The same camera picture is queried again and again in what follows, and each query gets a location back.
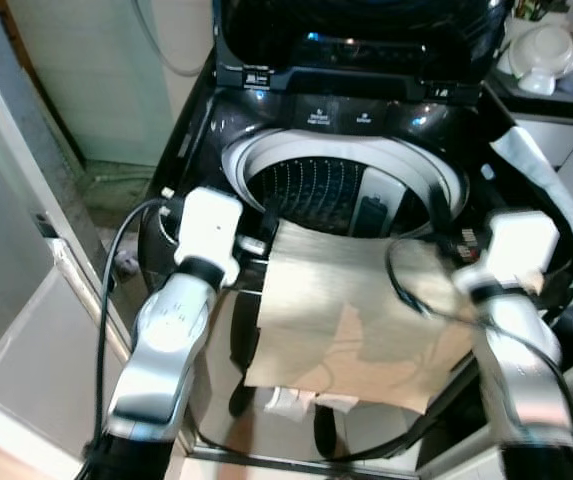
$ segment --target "washing machine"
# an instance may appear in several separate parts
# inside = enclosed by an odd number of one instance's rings
[[[511,8],[508,0],[215,0],[215,47],[151,195],[167,187],[181,199],[202,185],[228,192],[245,204],[240,232],[260,239],[268,213],[379,238],[481,228],[499,209],[543,210],[561,233],[538,298],[553,318],[573,296],[573,204],[483,81]],[[174,268],[180,215],[178,201],[142,223],[151,290]],[[470,356],[424,415],[368,403],[347,414],[311,408],[299,422],[267,413],[271,390],[243,385],[261,335],[265,262],[242,263],[212,322],[184,430],[194,452],[290,465],[359,460],[408,454],[440,425],[457,425],[461,438],[484,425]]]

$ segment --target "beige cloth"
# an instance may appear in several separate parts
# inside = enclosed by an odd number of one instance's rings
[[[470,350],[469,327],[428,319],[403,304],[385,267],[390,239],[354,239],[281,222],[246,384],[282,386],[423,413]],[[433,308],[470,320],[435,248],[400,240],[395,275]]]

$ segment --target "washing machine drum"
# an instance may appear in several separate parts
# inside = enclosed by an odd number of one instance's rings
[[[463,177],[435,155],[373,137],[271,130],[226,149],[224,172],[257,210],[319,232],[384,237],[463,207]]]

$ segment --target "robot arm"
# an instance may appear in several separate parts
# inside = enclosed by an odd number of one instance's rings
[[[506,478],[572,480],[573,406],[562,392],[565,385],[540,355],[518,341],[554,362],[560,359],[556,337],[522,287],[548,267],[558,232],[541,212],[500,214],[490,226],[488,251],[458,271],[454,281],[475,301],[480,322],[491,327],[478,330],[473,352]]]
[[[232,249],[241,213],[238,200],[213,190],[186,197],[176,271],[137,315],[133,352],[86,478],[164,477],[216,295],[239,273]]]

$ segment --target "white bowl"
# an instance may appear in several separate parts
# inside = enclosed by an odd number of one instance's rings
[[[555,91],[555,75],[541,68],[533,68],[522,76],[517,86],[537,95],[552,95]]]
[[[533,68],[563,77],[573,70],[573,37],[561,27],[544,25],[513,40],[508,59],[517,78]]]

